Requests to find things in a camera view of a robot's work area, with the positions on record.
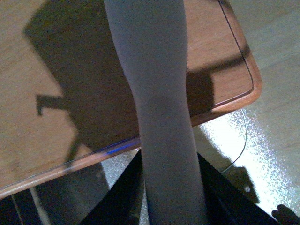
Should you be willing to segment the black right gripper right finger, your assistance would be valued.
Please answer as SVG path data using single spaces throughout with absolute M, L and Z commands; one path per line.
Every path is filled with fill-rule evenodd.
M 277 225 L 200 154 L 197 154 L 210 225 Z

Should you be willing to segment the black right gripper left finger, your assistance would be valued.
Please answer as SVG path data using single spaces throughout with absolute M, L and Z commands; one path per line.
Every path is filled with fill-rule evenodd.
M 80 224 L 138 225 L 143 194 L 143 163 L 138 151 L 105 197 Z

